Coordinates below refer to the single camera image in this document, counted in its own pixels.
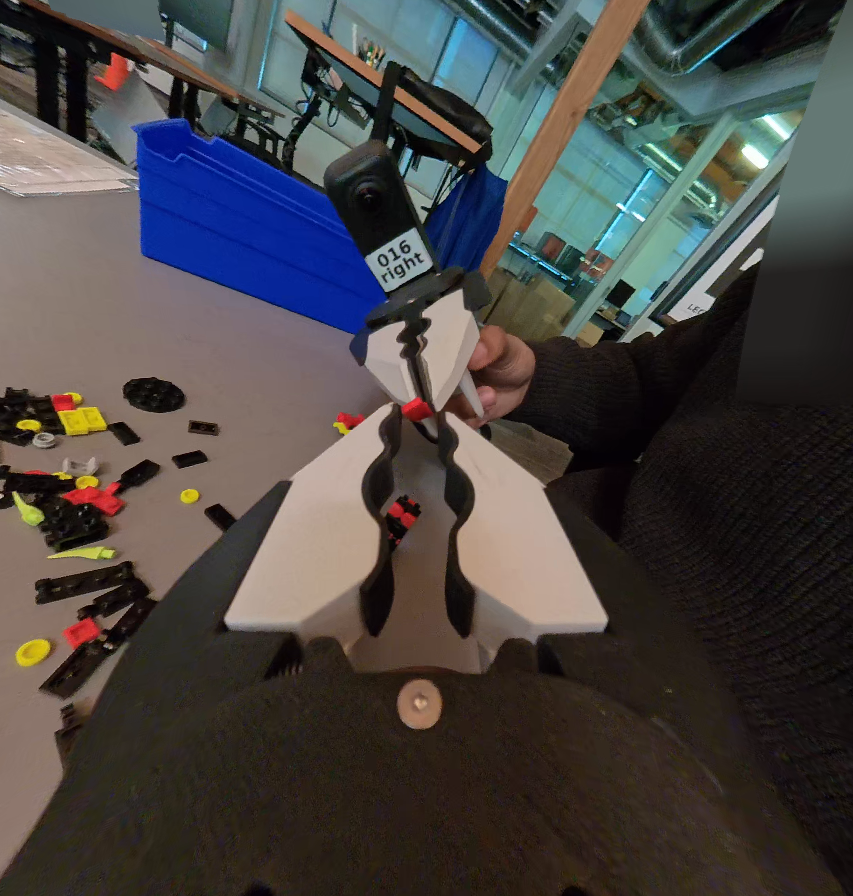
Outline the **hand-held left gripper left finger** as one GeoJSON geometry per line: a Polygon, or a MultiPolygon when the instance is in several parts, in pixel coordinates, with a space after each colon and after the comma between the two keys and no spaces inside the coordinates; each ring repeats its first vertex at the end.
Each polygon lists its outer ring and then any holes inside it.
{"type": "Polygon", "coordinates": [[[224,624],[236,632],[331,637],[345,651],[378,636],[394,596],[384,508],[402,417],[387,403],[288,482],[224,624]]]}

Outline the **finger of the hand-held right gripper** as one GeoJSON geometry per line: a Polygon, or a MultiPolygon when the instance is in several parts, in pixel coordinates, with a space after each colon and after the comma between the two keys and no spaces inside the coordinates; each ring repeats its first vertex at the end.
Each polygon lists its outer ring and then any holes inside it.
{"type": "Polygon", "coordinates": [[[434,412],[456,393],[481,417],[483,406],[468,368],[479,340],[479,327],[464,287],[426,304],[420,313],[419,397],[434,412]]]}
{"type": "Polygon", "coordinates": [[[420,364],[427,321],[421,317],[360,330],[350,342],[350,353],[376,380],[384,394],[399,406],[415,399],[427,401],[420,364]]]}

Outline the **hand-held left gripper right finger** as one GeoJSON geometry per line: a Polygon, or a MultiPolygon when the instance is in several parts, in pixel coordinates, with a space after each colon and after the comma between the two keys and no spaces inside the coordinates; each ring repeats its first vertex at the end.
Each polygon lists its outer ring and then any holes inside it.
{"type": "Polygon", "coordinates": [[[437,442],[455,516],[446,612],[482,666],[510,640],[603,633],[608,613],[541,482],[455,416],[444,417],[437,442]]]}

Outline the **long black red yellow lego build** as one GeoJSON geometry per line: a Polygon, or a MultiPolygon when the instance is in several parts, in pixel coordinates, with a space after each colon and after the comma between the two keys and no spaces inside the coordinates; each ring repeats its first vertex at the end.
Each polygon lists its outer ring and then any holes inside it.
{"type": "Polygon", "coordinates": [[[408,495],[395,499],[385,515],[390,551],[397,549],[421,516],[421,505],[408,495]]]}

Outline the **pile of lego pieces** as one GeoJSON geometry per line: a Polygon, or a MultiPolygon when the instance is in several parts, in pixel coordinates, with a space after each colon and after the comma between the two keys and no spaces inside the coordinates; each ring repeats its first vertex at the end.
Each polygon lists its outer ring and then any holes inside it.
{"type": "Polygon", "coordinates": [[[107,420],[80,394],[0,393],[0,685],[68,701],[148,618],[153,579],[204,530],[206,463],[171,458],[201,450],[181,409],[160,419],[107,420]],[[107,431],[124,421],[141,442],[107,431]],[[119,493],[121,473],[161,465],[147,484],[119,493]]]}

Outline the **black round lego plate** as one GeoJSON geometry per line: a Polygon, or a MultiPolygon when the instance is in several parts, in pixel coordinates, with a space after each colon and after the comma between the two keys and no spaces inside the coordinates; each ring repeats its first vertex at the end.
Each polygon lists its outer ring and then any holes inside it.
{"type": "Polygon", "coordinates": [[[177,411],[186,404],[182,389],[158,377],[129,380],[124,384],[122,394],[131,407],[151,413],[177,411]]]}

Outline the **person's right hand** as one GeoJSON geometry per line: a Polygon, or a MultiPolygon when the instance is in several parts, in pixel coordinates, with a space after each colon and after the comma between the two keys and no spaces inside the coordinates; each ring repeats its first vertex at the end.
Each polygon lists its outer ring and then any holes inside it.
{"type": "Polygon", "coordinates": [[[464,395],[456,395],[444,411],[475,429],[505,418],[525,399],[535,367],[536,357],[529,345],[499,326],[486,325],[468,361],[481,409],[476,412],[464,395]]]}

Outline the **stack of cardboard boxes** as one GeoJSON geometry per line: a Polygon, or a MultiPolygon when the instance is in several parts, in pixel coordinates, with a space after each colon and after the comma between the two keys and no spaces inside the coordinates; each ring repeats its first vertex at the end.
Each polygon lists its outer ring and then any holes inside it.
{"type": "Polygon", "coordinates": [[[524,342],[544,342],[563,335],[581,305],[579,299],[542,276],[528,282],[497,268],[488,279],[492,303],[482,322],[499,326],[524,342]]]}

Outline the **dark blue container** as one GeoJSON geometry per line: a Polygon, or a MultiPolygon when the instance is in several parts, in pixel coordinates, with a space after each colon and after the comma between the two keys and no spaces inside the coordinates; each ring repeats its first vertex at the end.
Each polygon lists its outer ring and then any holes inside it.
{"type": "Polygon", "coordinates": [[[440,269],[479,269],[496,237],[507,181],[481,164],[463,175],[428,215],[425,230],[440,269]]]}

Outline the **background wooden desk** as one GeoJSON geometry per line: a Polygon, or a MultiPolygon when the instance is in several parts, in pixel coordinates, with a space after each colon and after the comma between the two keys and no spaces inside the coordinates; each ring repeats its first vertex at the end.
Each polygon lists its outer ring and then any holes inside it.
{"type": "Polygon", "coordinates": [[[492,128],[475,107],[397,63],[377,71],[293,11],[284,20],[307,49],[301,79],[313,93],[284,140],[286,168],[321,107],[339,108],[342,96],[362,106],[372,124],[370,137],[391,142],[397,159],[408,149],[414,158],[444,161],[465,171],[491,159],[492,128]]]}

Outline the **blue plastic bin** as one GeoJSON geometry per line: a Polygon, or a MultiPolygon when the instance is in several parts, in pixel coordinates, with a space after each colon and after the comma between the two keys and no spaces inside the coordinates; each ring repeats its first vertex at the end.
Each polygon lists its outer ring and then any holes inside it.
{"type": "Polygon", "coordinates": [[[352,334],[385,301],[324,194],[183,118],[134,132],[145,257],[352,334]]]}

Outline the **clear plastic bag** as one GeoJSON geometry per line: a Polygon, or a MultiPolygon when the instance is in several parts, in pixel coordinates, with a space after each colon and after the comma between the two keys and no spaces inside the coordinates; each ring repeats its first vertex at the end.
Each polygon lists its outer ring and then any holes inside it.
{"type": "Polygon", "coordinates": [[[0,190],[12,196],[132,191],[137,176],[0,106],[0,190]]]}

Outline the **cluster of silver pipes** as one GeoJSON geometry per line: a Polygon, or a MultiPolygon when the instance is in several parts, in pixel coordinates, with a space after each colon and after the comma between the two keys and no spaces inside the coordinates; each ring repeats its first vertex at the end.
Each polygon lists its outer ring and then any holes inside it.
{"type": "Polygon", "coordinates": [[[827,45],[844,1],[649,2],[634,44],[660,71],[722,72],[827,45]]]}

